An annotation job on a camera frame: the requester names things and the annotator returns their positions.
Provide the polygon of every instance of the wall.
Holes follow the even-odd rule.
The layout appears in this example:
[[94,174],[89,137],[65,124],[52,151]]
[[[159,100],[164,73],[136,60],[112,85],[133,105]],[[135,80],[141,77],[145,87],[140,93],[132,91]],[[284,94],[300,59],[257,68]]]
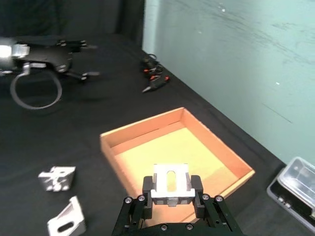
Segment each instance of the wall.
[[315,164],[315,0],[148,0],[143,49],[279,159]]

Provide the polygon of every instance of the orange box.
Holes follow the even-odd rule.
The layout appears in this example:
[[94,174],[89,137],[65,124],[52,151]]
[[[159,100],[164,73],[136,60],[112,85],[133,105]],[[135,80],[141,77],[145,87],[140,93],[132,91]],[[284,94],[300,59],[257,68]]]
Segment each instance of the orange box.
[[[255,171],[185,108],[178,108],[100,136],[103,153],[128,194],[142,194],[144,176],[153,175],[154,164],[188,163],[189,175],[201,177],[204,192],[227,197]],[[168,181],[173,188],[175,179]],[[191,222],[192,204],[153,206],[147,225]]]

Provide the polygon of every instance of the cable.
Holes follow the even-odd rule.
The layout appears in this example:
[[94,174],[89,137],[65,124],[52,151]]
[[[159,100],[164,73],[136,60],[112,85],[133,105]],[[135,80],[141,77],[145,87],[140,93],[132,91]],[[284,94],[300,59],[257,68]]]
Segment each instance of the cable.
[[59,79],[57,78],[57,76],[56,76],[56,74],[55,74],[54,72],[52,72],[52,71],[50,71],[50,70],[46,70],[46,72],[51,75],[51,78],[52,78],[52,80],[55,82],[55,84],[56,84],[56,86],[57,86],[57,91],[58,91],[58,92],[57,92],[57,97],[56,97],[56,99],[55,99],[52,103],[50,103],[50,104],[48,104],[48,105],[45,105],[45,106],[42,106],[42,107],[34,107],[34,106],[31,106],[31,105],[26,104],[25,102],[23,102],[23,101],[19,98],[19,96],[18,96],[18,94],[17,94],[17,92],[16,92],[16,83],[17,83],[17,81],[18,81],[21,77],[23,77],[23,76],[25,76],[25,75],[28,75],[28,73],[21,73],[21,74],[17,75],[17,76],[12,80],[11,85],[10,85],[10,92],[11,92],[11,96],[12,96],[13,100],[14,100],[18,105],[20,105],[21,107],[23,107],[23,108],[25,108],[25,109],[28,109],[28,110],[41,110],[41,109],[45,109],[45,108],[51,107],[51,106],[53,106],[54,104],[56,104],[56,103],[60,100],[60,98],[61,98],[61,96],[62,96],[62,94],[63,94],[63,88],[62,88],[62,86],[61,86],[61,83],[60,83]]

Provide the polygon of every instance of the gray plastic lid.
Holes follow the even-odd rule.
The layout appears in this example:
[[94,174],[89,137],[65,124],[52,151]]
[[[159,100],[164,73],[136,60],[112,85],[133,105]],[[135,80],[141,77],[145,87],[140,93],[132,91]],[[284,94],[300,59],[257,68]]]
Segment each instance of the gray plastic lid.
[[295,157],[278,176],[278,182],[315,212],[315,166]]

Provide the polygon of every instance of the dark background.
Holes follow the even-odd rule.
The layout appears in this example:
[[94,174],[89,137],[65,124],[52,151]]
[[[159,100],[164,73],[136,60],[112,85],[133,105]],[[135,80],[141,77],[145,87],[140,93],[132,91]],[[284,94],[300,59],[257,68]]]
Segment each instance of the dark background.
[[[75,56],[75,70],[101,75],[80,84],[61,78],[55,106],[28,111],[12,100],[10,76],[0,79],[0,235],[48,235],[46,223],[77,196],[85,236],[111,235],[126,191],[100,151],[99,135],[178,107],[194,116],[242,157],[255,175],[226,201],[248,236],[313,235],[266,194],[284,163],[175,76],[147,94],[139,71],[145,56],[141,0],[0,0],[0,35],[86,39],[95,52]],[[31,80],[22,90],[45,101],[54,85]],[[76,166],[72,188],[45,192],[37,176],[53,165]]]

